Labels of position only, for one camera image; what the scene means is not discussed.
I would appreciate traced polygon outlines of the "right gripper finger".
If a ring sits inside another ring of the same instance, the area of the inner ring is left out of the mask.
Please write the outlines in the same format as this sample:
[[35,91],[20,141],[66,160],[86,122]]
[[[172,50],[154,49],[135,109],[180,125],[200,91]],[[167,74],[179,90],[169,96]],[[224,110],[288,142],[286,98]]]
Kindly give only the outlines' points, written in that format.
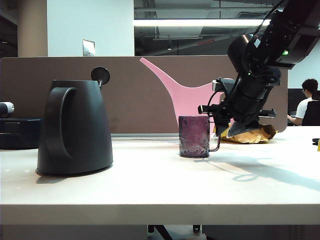
[[227,131],[227,137],[232,138],[236,135],[257,130],[259,128],[260,128],[260,124],[258,121],[255,121],[255,120],[248,124],[244,124],[240,121],[234,121]]
[[228,123],[215,123],[215,135],[220,136],[229,127]]

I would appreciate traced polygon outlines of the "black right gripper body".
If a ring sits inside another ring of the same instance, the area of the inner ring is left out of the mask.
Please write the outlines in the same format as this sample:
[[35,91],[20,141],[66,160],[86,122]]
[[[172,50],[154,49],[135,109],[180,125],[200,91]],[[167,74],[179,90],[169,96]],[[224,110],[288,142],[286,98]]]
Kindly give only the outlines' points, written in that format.
[[223,93],[224,99],[219,103],[208,102],[198,106],[199,114],[206,114],[214,119],[215,123],[230,123],[231,120],[247,125],[250,122],[263,117],[274,117],[275,113],[263,113],[271,90],[280,85],[278,76],[253,76],[217,78],[212,81],[212,89],[215,96]]

